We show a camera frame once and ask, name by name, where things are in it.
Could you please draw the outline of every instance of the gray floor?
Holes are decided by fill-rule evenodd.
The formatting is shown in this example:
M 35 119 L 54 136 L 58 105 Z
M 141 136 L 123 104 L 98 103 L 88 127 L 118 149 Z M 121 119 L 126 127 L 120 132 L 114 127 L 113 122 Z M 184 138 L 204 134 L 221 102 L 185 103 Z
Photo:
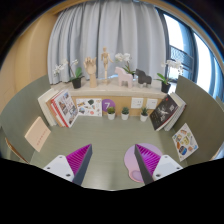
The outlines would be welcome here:
M 31 164 L 43 168 L 58 155 L 69 153 L 92 144 L 93 154 L 84 177 L 82 187 L 101 190 L 124 190 L 140 188 L 128 176 L 124 155 L 136 143 L 155 145 L 163 154 L 168 154 L 182 167 L 172 136 L 173 130 L 166 132 L 153 130 L 150 119 L 141 122 L 139 117 L 129 117 L 123 121 L 120 116 L 115 120 L 103 117 L 79 116 L 72 128 L 50 127 L 51 134 L 40 152 L 35 151 Z

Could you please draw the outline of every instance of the purple circle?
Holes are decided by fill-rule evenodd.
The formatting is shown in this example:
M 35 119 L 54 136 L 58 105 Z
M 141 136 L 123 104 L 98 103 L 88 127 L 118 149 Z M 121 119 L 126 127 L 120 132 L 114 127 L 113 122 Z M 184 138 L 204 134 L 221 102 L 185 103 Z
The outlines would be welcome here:
M 115 103 L 113 100 L 110 100 L 110 99 L 104 99 L 102 101 L 102 110 L 107 112 L 107 108 L 108 107 L 114 107 L 115 108 Z
M 148 144 L 148 143 L 138 143 L 138 145 L 141 145 L 152 152 L 156 153 L 159 156 L 162 156 L 162 152 L 154 145 Z M 129 177 L 134 180 L 135 182 L 141 182 L 144 183 L 141 172 L 138 166 L 138 161 L 135 157 L 135 145 L 131 146 L 125 153 L 124 156 L 124 164 L 128 169 Z

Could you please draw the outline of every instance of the white pot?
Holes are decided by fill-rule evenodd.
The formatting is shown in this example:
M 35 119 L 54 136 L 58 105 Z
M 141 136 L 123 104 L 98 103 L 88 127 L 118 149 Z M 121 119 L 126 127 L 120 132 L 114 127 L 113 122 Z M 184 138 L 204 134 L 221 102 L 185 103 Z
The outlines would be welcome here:
M 122 120 L 127 120 L 128 119 L 129 114 L 122 114 L 121 113 L 121 118 Z
M 147 120 L 148 116 L 143 116 L 142 114 L 140 115 L 140 120 L 145 122 Z
M 109 119 L 109 120 L 114 120 L 114 118 L 115 118 L 115 113 L 114 113 L 114 114 L 108 114 L 108 113 L 107 113 L 107 115 L 108 115 L 108 119 Z

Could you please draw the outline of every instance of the wooden figure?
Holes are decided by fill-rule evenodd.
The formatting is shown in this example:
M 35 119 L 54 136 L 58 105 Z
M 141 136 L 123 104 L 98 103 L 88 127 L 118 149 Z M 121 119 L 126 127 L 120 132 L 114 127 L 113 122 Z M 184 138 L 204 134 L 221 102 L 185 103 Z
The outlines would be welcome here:
M 97 82 L 96 82 L 96 58 L 91 59 L 90 57 L 87 57 L 83 64 L 84 64 L 84 67 L 86 69 L 86 72 L 89 74 L 89 77 L 90 77 L 90 88 L 97 87 Z
M 140 88 L 143 87 L 144 83 L 146 83 L 147 87 L 150 87 L 150 84 L 152 82 L 151 76 L 147 76 L 144 71 L 141 71 L 139 69 L 136 69 L 135 74 L 138 76 L 138 83 Z
M 128 88 L 132 88 L 133 76 L 131 74 L 127 74 L 123 68 L 116 67 L 115 73 L 118 74 L 118 83 L 119 86 L 122 86 L 123 81 L 128 82 Z
M 110 60 L 110 62 L 113 63 L 113 61 L 110 58 L 110 54 L 107 52 L 107 48 L 104 47 L 103 48 L 103 53 L 101 54 L 101 61 L 103 60 L 103 65 L 104 65 L 104 69 L 105 69 L 105 83 L 108 83 L 107 80 L 107 68 L 108 68 L 108 59 Z

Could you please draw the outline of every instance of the sheer curtain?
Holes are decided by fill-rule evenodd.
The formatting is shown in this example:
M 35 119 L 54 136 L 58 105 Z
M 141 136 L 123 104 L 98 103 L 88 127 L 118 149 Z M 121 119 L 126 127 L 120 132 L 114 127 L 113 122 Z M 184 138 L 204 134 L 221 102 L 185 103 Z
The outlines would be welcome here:
M 108 62 L 108 77 L 115 74 L 116 66 L 125 65 L 115 62 L 117 53 L 131 54 L 132 71 L 138 68 L 153 79 L 157 78 L 157 72 L 164 73 L 161 62 L 165 62 L 165 37 L 154 6 L 131 0 L 98 0 L 75 5 L 59 14 L 48 46 L 50 84 L 70 80 L 68 66 L 59 76 L 53 74 L 56 64 L 63 59 L 70 62 L 78 59 L 77 66 L 82 67 L 88 80 L 83 61 L 86 57 L 97 57 L 96 76 L 104 78 L 101 61 L 104 46 L 114 61 Z

